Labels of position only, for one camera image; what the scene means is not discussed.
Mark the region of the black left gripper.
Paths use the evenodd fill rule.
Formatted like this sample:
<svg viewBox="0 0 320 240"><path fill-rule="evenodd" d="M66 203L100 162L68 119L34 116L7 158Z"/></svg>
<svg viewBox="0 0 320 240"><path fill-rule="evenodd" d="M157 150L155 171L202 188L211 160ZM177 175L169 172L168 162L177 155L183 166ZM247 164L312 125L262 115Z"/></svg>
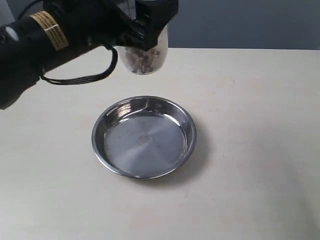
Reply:
<svg viewBox="0 0 320 240"><path fill-rule="evenodd" d="M178 13L177 0L136 0L135 18L124 7L122 0L45 0L43 10L58 23L59 36L68 44L55 50L46 43L42 56L77 57L103 43L148 51Z"/></svg>

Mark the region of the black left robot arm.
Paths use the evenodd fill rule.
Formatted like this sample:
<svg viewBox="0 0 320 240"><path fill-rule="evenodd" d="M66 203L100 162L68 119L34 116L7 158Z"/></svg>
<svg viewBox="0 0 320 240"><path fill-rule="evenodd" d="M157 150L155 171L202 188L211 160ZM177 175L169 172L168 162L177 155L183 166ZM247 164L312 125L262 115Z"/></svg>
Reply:
<svg viewBox="0 0 320 240"><path fill-rule="evenodd" d="M81 85L107 78L118 62L117 47L151 50L176 16L176 0L136 0L135 17L123 0L44 0L43 9L0 28L0 108L10 107L45 74L100 46L111 51L102 73L52 79L53 85Z"/></svg>

